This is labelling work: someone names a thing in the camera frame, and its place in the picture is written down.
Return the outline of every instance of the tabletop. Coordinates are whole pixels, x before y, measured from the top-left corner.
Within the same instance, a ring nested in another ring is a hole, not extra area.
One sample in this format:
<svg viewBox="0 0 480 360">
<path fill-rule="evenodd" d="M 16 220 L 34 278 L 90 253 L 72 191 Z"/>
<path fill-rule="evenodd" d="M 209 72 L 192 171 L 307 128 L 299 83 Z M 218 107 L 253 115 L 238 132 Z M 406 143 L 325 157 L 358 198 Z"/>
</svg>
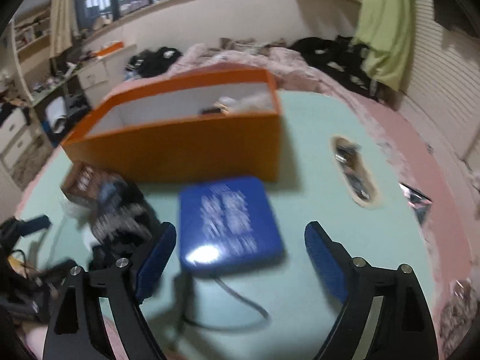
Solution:
<svg viewBox="0 0 480 360">
<path fill-rule="evenodd" d="M 397 269 L 402 263 L 410 264 L 430 309 L 433 306 L 434 280 L 424 239 L 380 148 L 339 100 L 310 92 L 279 93 L 284 111 L 280 175 L 277 183 L 266 184 L 265 188 L 286 258 L 275 266 L 222 278 L 242 296 L 264 307 L 269 322 L 241 333 L 187 327 L 178 339 L 178 348 L 191 360 L 310 360 L 317 354 L 341 305 L 329 295 L 306 252 L 303 232 L 310 221 L 320 222 L 332 240 L 372 266 Z M 333 135 L 361 145 L 364 163 L 381 192 L 376 208 L 359 206 L 347 193 L 331 153 Z M 46 214 L 52 221 L 49 231 L 30 235 L 18 244 L 39 268 L 66 257 L 86 267 L 90 258 L 83 241 L 88 225 L 65 217 L 61 206 L 59 186 L 70 165 L 61 152 L 40 178 L 21 214 L 24 219 Z M 185 186 L 140 187 L 158 218 L 173 223 L 179 231 L 178 194 Z M 159 289 L 141 305 L 160 346 L 176 339 L 180 271 L 177 245 Z M 203 325 L 241 327 L 262 318 L 212 280 L 195 279 L 194 293 L 195 320 Z M 111 317 L 106 300 L 102 310 Z"/>
</svg>

